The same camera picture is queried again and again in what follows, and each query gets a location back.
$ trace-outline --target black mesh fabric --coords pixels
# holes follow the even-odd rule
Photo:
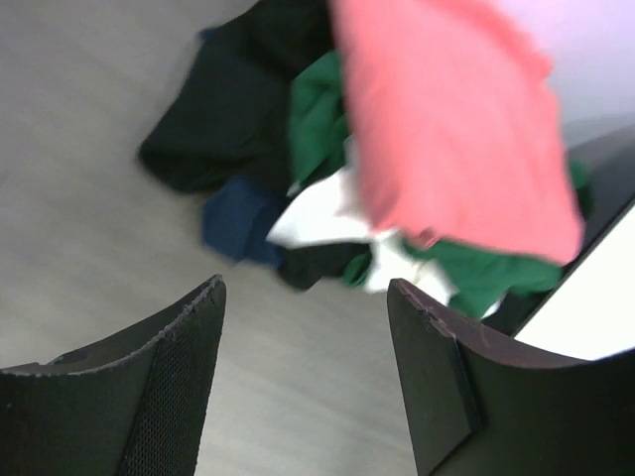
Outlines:
[[[161,340],[119,476],[194,474],[219,335],[202,311]]]

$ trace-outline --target fabric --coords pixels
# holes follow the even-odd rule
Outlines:
[[[330,6],[373,230],[571,261],[583,223],[531,40],[486,0]]]
[[[141,145],[142,164],[183,193],[241,174],[285,194],[291,81],[333,48],[325,1],[261,0],[199,36],[181,92]]]
[[[417,260],[434,260],[458,292],[448,306],[467,316],[481,318],[506,293],[526,296],[549,291],[562,275],[551,263],[523,255],[499,255],[477,248],[440,241],[428,250],[417,250],[404,242]]]
[[[284,198],[236,176],[203,206],[202,241],[234,262],[278,268],[281,252],[266,237],[285,206]]]
[[[286,248],[371,241],[370,223],[357,194],[354,169],[344,168],[300,193],[267,240]]]
[[[340,278],[351,287],[359,285],[366,273],[368,245],[336,243],[294,250],[281,249],[282,265],[278,276],[299,291],[310,289],[322,278]]]
[[[354,155],[354,142],[349,151]],[[588,177],[571,162],[571,181],[579,190],[585,215],[592,207]],[[298,195],[272,227],[267,240],[290,249],[337,243],[370,243],[372,259],[357,258],[368,267],[351,271],[349,283],[369,293],[388,289],[404,278],[433,298],[481,318],[495,310],[508,292],[538,293],[560,280],[559,266],[527,255],[494,253],[446,240],[427,250],[402,247],[395,231],[373,234],[356,194],[356,170],[345,167]]]
[[[344,165],[349,136],[341,94],[339,57],[330,52],[293,82],[289,137],[294,180],[300,188]]]
[[[401,243],[401,236],[393,233],[370,245],[373,261],[364,289],[368,293],[385,293],[390,280],[403,278],[447,305],[456,289],[443,268],[434,261],[413,258],[402,249]]]

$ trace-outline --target gray floor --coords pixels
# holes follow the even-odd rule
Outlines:
[[[199,475],[414,475],[383,297],[296,296],[200,248],[135,149],[194,33],[247,0],[0,3],[0,367],[100,339],[222,273]]]

